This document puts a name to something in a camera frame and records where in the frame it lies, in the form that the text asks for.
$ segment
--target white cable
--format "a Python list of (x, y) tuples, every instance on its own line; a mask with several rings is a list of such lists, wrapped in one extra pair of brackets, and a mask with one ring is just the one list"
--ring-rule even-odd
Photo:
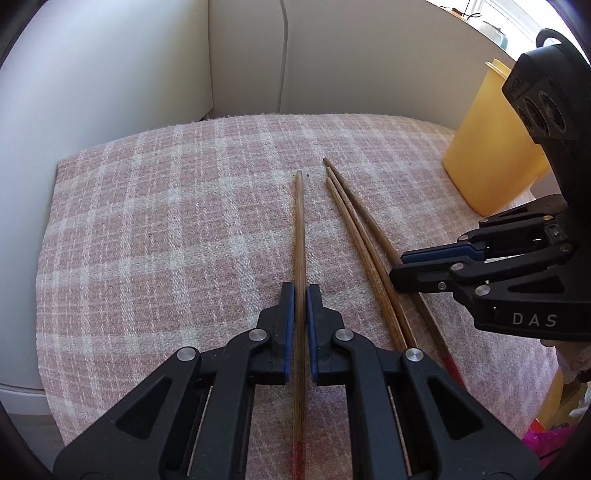
[(283, 97), (283, 83), (285, 82), (285, 60), (287, 58), (287, 10), (285, 9), (285, 0), (279, 0), (281, 5), (281, 13), (283, 14), (283, 54), (281, 56), (281, 73), (279, 74), (279, 91), (277, 93), (277, 108), (276, 113), (281, 112), (281, 99)]

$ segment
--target pink checkered fabric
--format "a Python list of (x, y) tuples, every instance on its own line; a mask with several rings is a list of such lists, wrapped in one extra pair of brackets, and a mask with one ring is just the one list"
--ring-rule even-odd
[[(477, 227), (445, 174), (453, 131), (380, 115), (261, 115), (163, 128), (63, 160), (37, 277), (37, 351), (66, 442), (184, 345), (224, 345), (293, 276), (294, 182), (305, 184), (308, 281), (390, 348), (374, 295), (324, 186), (341, 173), (400, 250)], [(524, 196), (521, 201), (530, 200)], [(450, 294), (427, 296), (469, 391), (517, 435), (556, 371), (537, 340), (474, 329)], [(412, 305), (420, 346), (437, 357)], [(308, 393), (307, 474), (350, 478), (342, 388)], [(288, 478), (289, 387), (258, 387), (248, 477)]]

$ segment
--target wooden chopstick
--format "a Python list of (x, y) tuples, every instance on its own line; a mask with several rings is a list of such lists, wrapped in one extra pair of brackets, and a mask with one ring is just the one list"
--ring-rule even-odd
[(291, 477), (306, 477), (306, 231), (304, 227), (304, 186), (301, 170), (295, 175), (295, 326), (293, 344), (293, 445)]
[(400, 325), (398, 324), (398, 319), (396, 318), (396, 314), (394, 313), (394, 309), (392, 308), (392, 304), (390, 303), (390, 300), (384, 289), (384, 285), (382, 284), (382, 281), (379, 277), (378, 271), (376, 270), (374, 262), (369, 256), (369, 252), (365, 247), (365, 244), (363, 243), (363, 239), (361, 238), (361, 235), (357, 230), (357, 227), (355, 226), (355, 223), (353, 222), (353, 219), (351, 218), (351, 215), (349, 214), (349, 211), (347, 210), (345, 203), (341, 199), (335, 184), (330, 178), (326, 179), (326, 187), (332, 195), (335, 204), (339, 210), (339, 213), (343, 218), (343, 221), (345, 222), (347, 230), (349, 231), (349, 235), (353, 240), (353, 244), (357, 249), (359, 258), (361, 259), (361, 263), (363, 264), (363, 269), (365, 270), (365, 274), (369, 279), (369, 283), (371, 284), (372, 289), (374, 290), (374, 294), (376, 296), (380, 309), (382, 310), (382, 316), (384, 317), (386, 327), (388, 328), (390, 337), (392, 338), (392, 341), (394, 343), (394, 348), (396, 350), (405, 350), (407, 345), (406, 341), (404, 340), (402, 330), (400, 329)]
[[(339, 183), (343, 187), (343, 190), (346, 193), (347, 197), (349, 198), (355, 209), (359, 212), (361, 218), (365, 221), (365, 223), (367, 223), (369, 230), (373, 233), (374, 237), (379, 243), (379, 246), (386, 254), (386, 257), (388, 257), (388, 259), (393, 265), (402, 264), (402, 261), (400, 260), (400, 255), (398, 254), (397, 250), (392, 246), (386, 234), (380, 228), (380, 226), (375, 221), (371, 213), (369, 213), (369, 210), (355, 196), (355, 194), (347, 184), (346, 180), (343, 178), (343, 176), (339, 173), (339, 171), (332, 163), (332, 159), (324, 158), (324, 164), (335, 174), (335, 177), (339, 180)], [(435, 346), (439, 350), (441, 359), (443, 360), (443, 364), (446, 367), (447, 373), (449, 373), (450, 376), (454, 378), (462, 387), (466, 388), (462, 375), (460, 374), (456, 362), (453, 359), (452, 353), (449, 351), (445, 338), (443, 337), (443, 334), (439, 329), (439, 325), (437, 325), (437, 322), (435, 321), (435, 318), (431, 310), (425, 303), (424, 298), (421, 296), (420, 293), (411, 293), (410, 296), (415, 304), (415, 307), (417, 308), (418, 312), (423, 317), (425, 324), (427, 325), (427, 329), (429, 330), (429, 333), (433, 338)]]
[(355, 209), (353, 208), (351, 201), (347, 197), (345, 191), (343, 190), (343, 187), (341, 186), (339, 180), (336, 178), (333, 171), (330, 168), (327, 168), (326, 173), (332, 180), (332, 182), (335, 184), (336, 190), (337, 192), (339, 192), (339, 196), (341, 200), (343, 200), (343, 203), (349, 211), (351, 220), (353, 220), (353, 223), (357, 227), (361, 239), (363, 240), (363, 244), (365, 245), (365, 248), (368, 250), (369, 256), (371, 257), (372, 261), (374, 262), (374, 266), (378, 271), (378, 275), (380, 277), (380, 280), (382, 281), (382, 285), (386, 290), (386, 294), (390, 299), (390, 303), (392, 304), (392, 308), (394, 309), (394, 313), (396, 314), (396, 318), (398, 319), (398, 323), (400, 324), (400, 329), (402, 330), (402, 334), (404, 335), (404, 340), (406, 342), (407, 348), (416, 347), (417, 340), (414, 337), (413, 331), (410, 328), (407, 316), (404, 313), (402, 305), (400, 304), (398, 294), (396, 293), (396, 290), (394, 290), (394, 286), (390, 281), (390, 277), (386, 272), (384, 264), (382, 263), (382, 260), (379, 257), (378, 251), (376, 250), (374, 243), (369, 238), (369, 235), (365, 230), (365, 227), (361, 223), (361, 220), (359, 220), (359, 217), (357, 217), (357, 213), (355, 212)]

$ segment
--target silver pin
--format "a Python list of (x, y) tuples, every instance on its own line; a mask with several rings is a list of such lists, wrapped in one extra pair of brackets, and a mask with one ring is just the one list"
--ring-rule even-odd
[(348, 328), (341, 328), (335, 332), (335, 337), (337, 337), (337, 340), (340, 340), (341, 342), (348, 342), (349, 340), (353, 339), (353, 336), (354, 333)]
[(484, 295), (488, 295), (491, 291), (491, 288), (488, 285), (481, 285), (480, 287), (476, 287), (474, 293), (479, 297), (483, 297)]
[(183, 348), (181, 348), (177, 352), (177, 358), (181, 362), (191, 361), (191, 360), (193, 360), (193, 358), (195, 358), (196, 355), (197, 355), (197, 352), (195, 351), (195, 349), (193, 347), (190, 347), (190, 346), (184, 346)]
[(248, 332), (248, 338), (253, 342), (262, 342), (265, 338), (267, 338), (267, 333), (262, 328), (255, 328)]
[(425, 357), (425, 354), (418, 348), (409, 348), (404, 352), (404, 356), (411, 362), (420, 362)]

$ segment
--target yellow plastic bin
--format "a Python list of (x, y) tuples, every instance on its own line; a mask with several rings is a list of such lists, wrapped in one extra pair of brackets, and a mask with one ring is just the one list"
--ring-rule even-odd
[(468, 204), (492, 215), (528, 189), (550, 164), (501, 92), (511, 69), (495, 59), (443, 166)]

